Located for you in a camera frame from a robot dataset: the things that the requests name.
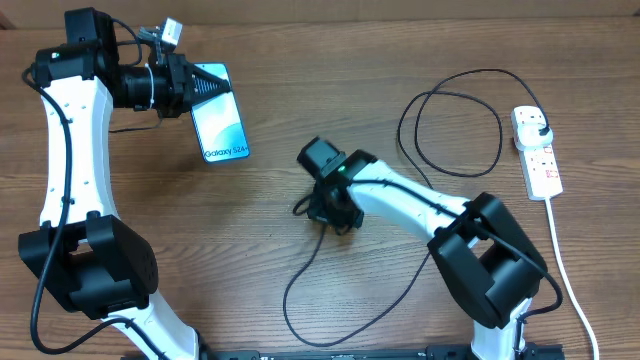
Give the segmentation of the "Samsung Galaxy smartphone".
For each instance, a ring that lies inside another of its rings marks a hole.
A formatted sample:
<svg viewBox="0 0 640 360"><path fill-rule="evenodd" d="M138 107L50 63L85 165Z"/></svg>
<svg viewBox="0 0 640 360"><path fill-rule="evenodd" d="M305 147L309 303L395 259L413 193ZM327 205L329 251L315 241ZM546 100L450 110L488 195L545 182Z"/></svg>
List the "Samsung Galaxy smartphone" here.
<svg viewBox="0 0 640 360"><path fill-rule="evenodd" d="M205 71L228 80L223 63L196 63ZM233 89L230 93L194 105L191 108L194 128L206 163L231 161L250 155L246 133Z"/></svg>

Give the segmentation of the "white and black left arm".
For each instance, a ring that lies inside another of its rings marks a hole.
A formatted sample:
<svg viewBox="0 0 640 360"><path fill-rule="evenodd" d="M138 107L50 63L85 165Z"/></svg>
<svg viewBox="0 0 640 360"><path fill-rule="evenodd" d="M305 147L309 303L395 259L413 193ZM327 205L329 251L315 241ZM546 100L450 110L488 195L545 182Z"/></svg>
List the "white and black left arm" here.
<svg viewBox="0 0 640 360"><path fill-rule="evenodd" d="M182 26L173 19L135 31L133 43L150 54L122 63L119 24L92 7L67 11L66 42L38 51L23 71L47 115L48 181L39 227L20 235L19 255L37 277L36 299L50 294L98 329L118 329L147 359L210 359L161 295L150 244L118 215L110 120L117 108L176 118L231 85L177 52Z"/></svg>

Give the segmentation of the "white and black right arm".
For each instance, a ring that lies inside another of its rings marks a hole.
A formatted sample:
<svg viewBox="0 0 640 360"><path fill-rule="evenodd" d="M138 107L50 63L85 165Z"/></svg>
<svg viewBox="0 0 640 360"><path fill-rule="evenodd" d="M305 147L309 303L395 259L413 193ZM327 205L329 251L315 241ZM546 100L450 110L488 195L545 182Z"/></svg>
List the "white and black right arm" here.
<svg viewBox="0 0 640 360"><path fill-rule="evenodd" d="M319 137L297 160L315 181L309 218L347 232L365 215L377 215L424 240L450 294L474 322L472 357L523 358L522 317L547 266L498 198L436 192L370 153L346 155Z"/></svg>

